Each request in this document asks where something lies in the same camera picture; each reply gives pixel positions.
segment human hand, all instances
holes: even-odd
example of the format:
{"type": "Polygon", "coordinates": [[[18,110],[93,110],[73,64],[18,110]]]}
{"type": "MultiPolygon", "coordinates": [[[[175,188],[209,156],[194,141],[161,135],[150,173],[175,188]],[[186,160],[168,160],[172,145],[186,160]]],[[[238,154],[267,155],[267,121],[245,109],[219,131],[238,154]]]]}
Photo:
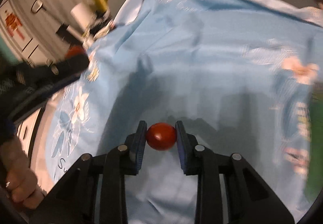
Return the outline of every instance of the human hand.
{"type": "Polygon", "coordinates": [[[15,203],[35,209],[44,199],[37,177],[29,168],[29,161],[20,140],[14,137],[0,147],[0,158],[7,169],[7,190],[15,203]]]}

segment cherry tomato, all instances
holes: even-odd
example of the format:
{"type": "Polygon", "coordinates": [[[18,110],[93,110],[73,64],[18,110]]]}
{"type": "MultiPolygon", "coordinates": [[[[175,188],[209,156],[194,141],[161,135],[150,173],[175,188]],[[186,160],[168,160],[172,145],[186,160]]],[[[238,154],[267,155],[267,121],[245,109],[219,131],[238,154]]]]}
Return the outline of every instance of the cherry tomato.
{"type": "Polygon", "coordinates": [[[72,56],[79,54],[85,54],[84,48],[80,45],[71,46],[65,55],[65,59],[71,58],[72,56]]]}
{"type": "Polygon", "coordinates": [[[176,129],[167,123],[154,124],[146,133],[146,141],[153,149],[167,150],[176,142],[176,129]]]}

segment light blue tablecloth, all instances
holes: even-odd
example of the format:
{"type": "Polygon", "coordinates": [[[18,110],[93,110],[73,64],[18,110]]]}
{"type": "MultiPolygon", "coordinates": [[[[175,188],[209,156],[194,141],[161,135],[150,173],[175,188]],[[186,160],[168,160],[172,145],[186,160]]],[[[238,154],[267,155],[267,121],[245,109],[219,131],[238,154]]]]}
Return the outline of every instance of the light blue tablecloth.
{"type": "MultiPolygon", "coordinates": [[[[322,47],[322,28],[247,0],[143,0],[132,23],[88,50],[89,70],[65,89],[48,171],[56,182],[82,153],[123,143],[140,120],[182,120],[214,152],[242,154],[299,220],[310,206],[307,103],[322,47]]],[[[176,147],[146,145],[139,175],[126,178],[129,223],[193,223],[196,187],[176,147]]]]}

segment black gripper frame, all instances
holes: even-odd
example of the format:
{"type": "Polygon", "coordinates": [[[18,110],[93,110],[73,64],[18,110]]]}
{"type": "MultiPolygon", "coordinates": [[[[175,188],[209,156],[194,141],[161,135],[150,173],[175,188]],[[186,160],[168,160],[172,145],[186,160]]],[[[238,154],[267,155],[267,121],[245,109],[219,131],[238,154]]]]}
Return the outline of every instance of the black gripper frame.
{"type": "Polygon", "coordinates": [[[223,224],[219,174],[223,174],[230,224],[294,224],[273,190],[237,153],[215,154],[176,122],[177,148],[186,175],[198,175],[195,224],[223,224]]]}
{"type": "MultiPolygon", "coordinates": [[[[223,224],[219,174],[224,175],[229,224],[294,224],[284,204],[240,154],[223,156],[198,145],[181,121],[175,125],[180,164],[198,175],[195,224],[223,224]]],[[[137,175],[143,160],[147,124],[108,154],[83,154],[62,176],[29,224],[94,224],[99,175],[103,175],[99,223],[128,224],[125,175],[137,175]]]]}
{"type": "Polygon", "coordinates": [[[29,224],[93,224],[99,175],[103,174],[100,224],[127,224],[125,175],[141,168],[147,124],[108,154],[83,154],[56,183],[29,219],[29,224]]]}

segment white cabinet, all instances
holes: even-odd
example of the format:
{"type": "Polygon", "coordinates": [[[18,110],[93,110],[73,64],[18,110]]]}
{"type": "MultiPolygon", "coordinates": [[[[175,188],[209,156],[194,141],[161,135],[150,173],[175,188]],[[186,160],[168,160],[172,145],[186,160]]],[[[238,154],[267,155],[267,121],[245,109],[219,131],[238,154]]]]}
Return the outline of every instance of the white cabinet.
{"type": "Polygon", "coordinates": [[[30,140],[33,134],[37,117],[39,115],[39,111],[40,109],[34,112],[31,116],[29,116],[18,127],[17,136],[19,137],[20,142],[22,144],[22,149],[24,150],[27,156],[30,146],[30,140]]]}
{"type": "Polygon", "coordinates": [[[54,61],[23,23],[11,0],[3,0],[0,5],[0,35],[19,60],[36,65],[54,61]]]}

